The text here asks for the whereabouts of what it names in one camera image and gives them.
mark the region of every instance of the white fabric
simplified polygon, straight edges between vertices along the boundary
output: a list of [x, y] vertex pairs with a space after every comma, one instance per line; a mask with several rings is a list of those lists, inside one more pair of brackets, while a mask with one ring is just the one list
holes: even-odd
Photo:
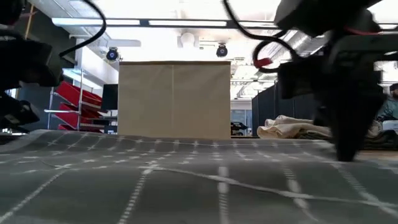
[[[372, 126], [368, 131], [368, 137], [374, 138], [382, 130], [380, 123], [373, 121]], [[331, 137], [330, 129], [322, 126], [313, 125], [312, 120], [296, 119], [288, 116], [280, 115], [275, 120], [267, 119], [264, 126], [257, 129], [257, 134], [260, 138], [279, 138], [289, 139], [303, 131], [310, 131], [321, 134], [325, 137]]]

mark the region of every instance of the person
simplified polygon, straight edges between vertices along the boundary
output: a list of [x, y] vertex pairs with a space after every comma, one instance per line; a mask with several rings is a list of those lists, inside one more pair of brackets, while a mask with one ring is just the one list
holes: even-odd
[[380, 122], [398, 119], [398, 83], [390, 86], [390, 95], [377, 114]]

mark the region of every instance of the gray carpet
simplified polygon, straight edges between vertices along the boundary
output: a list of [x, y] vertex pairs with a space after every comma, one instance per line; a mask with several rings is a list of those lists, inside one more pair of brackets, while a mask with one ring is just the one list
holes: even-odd
[[36, 131], [0, 146], [0, 224], [398, 223], [397, 174], [323, 141]]

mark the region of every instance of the computer monitor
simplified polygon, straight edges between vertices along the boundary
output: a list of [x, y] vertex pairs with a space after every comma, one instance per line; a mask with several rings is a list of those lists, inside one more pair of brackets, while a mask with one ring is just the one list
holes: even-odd
[[117, 110], [118, 109], [118, 84], [105, 84], [102, 93], [103, 110]]

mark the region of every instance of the beige box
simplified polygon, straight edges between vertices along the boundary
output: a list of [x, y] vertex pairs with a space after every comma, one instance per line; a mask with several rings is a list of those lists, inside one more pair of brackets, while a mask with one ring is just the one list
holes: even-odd
[[229, 62], [122, 62], [118, 134], [230, 138]]

